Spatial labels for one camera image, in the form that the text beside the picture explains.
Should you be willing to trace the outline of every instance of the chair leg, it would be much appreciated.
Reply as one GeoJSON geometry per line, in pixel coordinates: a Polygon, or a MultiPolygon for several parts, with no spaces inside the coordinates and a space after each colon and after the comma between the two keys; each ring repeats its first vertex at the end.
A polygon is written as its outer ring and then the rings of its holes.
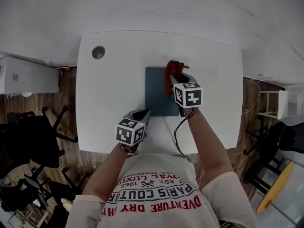
{"type": "Polygon", "coordinates": [[[275,167],[273,167],[273,166],[271,166],[271,165],[266,165],[265,166],[267,169],[269,169],[269,170],[271,170],[272,172],[274,172],[275,174],[277,174],[277,175],[280,175],[281,174],[281,171],[279,171],[279,169],[278,168],[275,168],[275,167]]]}
{"type": "Polygon", "coordinates": [[[264,182],[262,179],[260,179],[258,176],[254,176],[254,177],[252,177],[254,180],[256,180],[258,183],[260,183],[260,184],[262,184],[266,189],[270,189],[271,188],[271,186],[268,184],[268,183],[266,183],[266,182],[264,182]]]}
{"type": "Polygon", "coordinates": [[[40,165],[39,168],[37,170],[35,170],[35,172],[33,173],[33,175],[31,176],[31,179],[37,179],[37,177],[40,175],[40,173],[42,172],[44,166],[40,165]]]}
{"type": "Polygon", "coordinates": [[[255,133],[249,132],[247,130],[245,130],[245,132],[258,139],[258,135],[256,135],[255,133]]]}
{"type": "Polygon", "coordinates": [[[244,150],[243,151],[243,154],[244,155],[249,155],[258,145],[260,144],[260,140],[258,139],[253,145],[252,145],[252,147],[250,148],[250,150],[249,151],[246,151],[246,150],[244,150]]]}
{"type": "Polygon", "coordinates": [[[45,200],[45,201],[48,201],[52,196],[53,196],[53,195],[52,195],[51,193],[49,193],[49,194],[44,198],[44,200],[45,200]]]}
{"type": "Polygon", "coordinates": [[[48,183],[51,179],[47,178],[43,183],[41,183],[41,186],[45,185],[46,183],[48,183]]]}
{"type": "Polygon", "coordinates": [[[40,187],[40,190],[42,191],[42,193],[45,195],[45,194],[47,194],[47,195],[49,195],[49,194],[51,194],[48,190],[46,190],[45,188],[43,188],[42,186],[40,187]]]}
{"type": "Polygon", "coordinates": [[[249,181],[252,185],[254,185],[257,189],[259,189],[263,194],[266,194],[268,191],[266,188],[262,187],[256,180],[254,180],[251,176],[245,176],[245,179],[249,181]]]}
{"type": "Polygon", "coordinates": [[[276,157],[274,157],[272,160],[273,160],[277,165],[280,165],[280,164],[282,164],[284,158],[283,158],[281,161],[279,161],[276,157]]]}
{"type": "Polygon", "coordinates": [[[68,107],[65,105],[63,108],[62,108],[62,111],[61,113],[59,114],[54,126],[53,126],[53,129],[56,131],[56,129],[58,128],[59,126],[59,123],[61,121],[61,118],[63,117],[63,114],[68,110],[68,107]]]}
{"type": "Polygon", "coordinates": [[[252,147],[250,148],[249,151],[246,151],[246,150],[243,151],[244,155],[249,155],[260,144],[261,140],[263,140],[266,137],[266,135],[268,134],[268,128],[266,130],[265,127],[264,127],[264,118],[263,117],[259,117],[258,119],[261,120],[259,135],[251,133],[249,131],[245,131],[246,133],[248,133],[248,134],[256,137],[257,141],[252,145],[252,147]]]}
{"type": "Polygon", "coordinates": [[[69,137],[66,137],[66,136],[56,132],[56,137],[59,138],[59,139],[63,139],[63,140],[72,142],[72,143],[77,143],[78,142],[78,137],[77,136],[75,137],[75,139],[71,139],[69,137]]]}
{"type": "Polygon", "coordinates": [[[77,186],[72,182],[72,180],[67,176],[66,172],[68,171],[68,168],[63,168],[63,170],[61,171],[63,176],[65,177],[66,181],[68,182],[68,184],[70,184],[70,186],[74,189],[77,188],[77,186]]]}
{"type": "Polygon", "coordinates": [[[81,189],[82,185],[84,184],[86,178],[87,178],[87,177],[90,177],[90,176],[91,176],[91,173],[89,173],[89,172],[87,172],[87,173],[85,174],[85,176],[83,177],[83,179],[80,181],[80,183],[79,183],[79,185],[78,185],[78,187],[79,187],[80,189],[81,189]]]}
{"type": "Polygon", "coordinates": [[[46,106],[44,106],[44,107],[41,109],[42,115],[45,116],[46,118],[48,117],[48,116],[46,115],[46,111],[47,111],[47,110],[48,110],[48,108],[47,108],[46,106]]]}

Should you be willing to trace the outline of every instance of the black cable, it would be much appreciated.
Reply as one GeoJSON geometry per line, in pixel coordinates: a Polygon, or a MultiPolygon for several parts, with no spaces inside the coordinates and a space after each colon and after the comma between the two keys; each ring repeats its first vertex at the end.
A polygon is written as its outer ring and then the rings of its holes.
{"type": "Polygon", "coordinates": [[[178,128],[179,128],[186,120],[188,120],[189,118],[191,118],[193,115],[194,115],[194,108],[191,109],[190,114],[189,114],[185,119],[183,119],[183,120],[181,121],[181,123],[177,126],[177,128],[174,130],[174,138],[175,138],[175,145],[176,145],[176,148],[178,149],[178,151],[180,152],[180,154],[181,154],[182,156],[184,156],[184,157],[186,157],[186,158],[188,159],[189,162],[190,162],[189,156],[183,154],[183,153],[181,152],[181,150],[180,150],[179,143],[178,143],[177,138],[176,138],[176,132],[177,132],[178,128]]]}

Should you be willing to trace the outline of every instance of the white t-shirt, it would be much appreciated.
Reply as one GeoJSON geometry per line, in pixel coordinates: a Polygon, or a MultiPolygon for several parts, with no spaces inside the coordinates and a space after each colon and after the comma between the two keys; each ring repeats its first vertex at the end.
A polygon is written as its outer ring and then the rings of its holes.
{"type": "Polygon", "coordinates": [[[257,227],[234,172],[220,175],[200,191],[192,163],[180,156],[146,153],[125,161],[107,202],[76,196],[66,228],[219,228],[219,220],[257,227]]]}

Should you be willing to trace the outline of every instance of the floor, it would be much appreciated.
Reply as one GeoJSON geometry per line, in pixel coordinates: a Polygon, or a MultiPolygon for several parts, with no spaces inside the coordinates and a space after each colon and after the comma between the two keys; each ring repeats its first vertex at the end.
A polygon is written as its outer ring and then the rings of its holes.
{"type": "MultiPolygon", "coordinates": [[[[277,91],[280,87],[255,81],[261,90],[277,91]]],[[[76,112],[75,112],[75,90],[76,90],[76,68],[70,70],[63,70],[62,76],[59,80],[60,90],[56,94],[33,94],[30,97],[24,98],[22,96],[6,97],[0,96],[0,121],[5,122],[5,116],[8,112],[28,112],[33,111],[35,114],[41,115],[41,108],[48,106],[49,111],[47,115],[53,124],[60,113],[62,107],[67,105],[69,110],[64,114],[64,117],[59,125],[59,130],[62,134],[74,138],[77,133],[76,128],[76,112]]],[[[258,87],[252,83],[248,78],[244,78],[243,81],[243,112],[248,111],[256,102],[258,97],[258,87]]],[[[276,96],[270,98],[270,110],[276,110],[277,99],[276,96]]],[[[253,144],[254,139],[245,133],[245,130],[252,132],[259,129],[259,121],[257,120],[257,113],[259,111],[266,110],[266,97],[262,94],[258,103],[253,109],[246,114],[242,115],[240,132],[238,137],[237,147],[228,150],[228,155],[231,160],[234,171],[242,181],[245,171],[250,164],[258,158],[256,152],[251,153],[248,157],[243,155],[242,152],[245,149],[249,149],[253,144]]],[[[275,120],[273,118],[265,118],[265,122],[269,125],[273,124],[275,120]]],[[[65,150],[65,155],[60,157],[60,167],[58,169],[45,168],[41,173],[41,181],[46,178],[50,178],[52,181],[57,181],[66,184],[66,181],[61,173],[64,167],[68,167],[70,170],[67,172],[68,176],[75,182],[79,183],[84,174],[88,171],[93,173],[94,170],[105,160],[107,154],[93,153],[80,151],[78,144],[70,143],[58,139],[60,149],[65,150]]],[[[192,155],[191,162],[195,166],[197,179],[203,173],[202,166],[200,164],[199,156],[197,154],[192,155]]],[[[35,163],[20,166],[12,170],[6,179],[6,183],[11,182],[12,185],[17,184],[18,180],[23,178],[24,174],[31,175],[30,168],[37,167],[35,163]]],[[[202,178],[199,180],[199,186],[203,187],[204,183],[202,178]]],[[[256,192],[256,189],[251,184],[243,184],[244,189],[251,199],[256,192]]],[[[53,198],[48,201],[48,211],[51,215],[54,206],[56,205],[53,198]]]]}

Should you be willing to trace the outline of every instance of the white wall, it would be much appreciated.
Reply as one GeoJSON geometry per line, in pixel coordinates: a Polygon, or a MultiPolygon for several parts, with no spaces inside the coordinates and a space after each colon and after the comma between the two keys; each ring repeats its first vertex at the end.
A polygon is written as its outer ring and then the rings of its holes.
{"type": "Polygon", "coordinates": [[[75,64],[83,33],[172,32],[241,48],[246,76],[298,83],[303,11],[304,0],[0,0],[0,51],[75,64]]]}

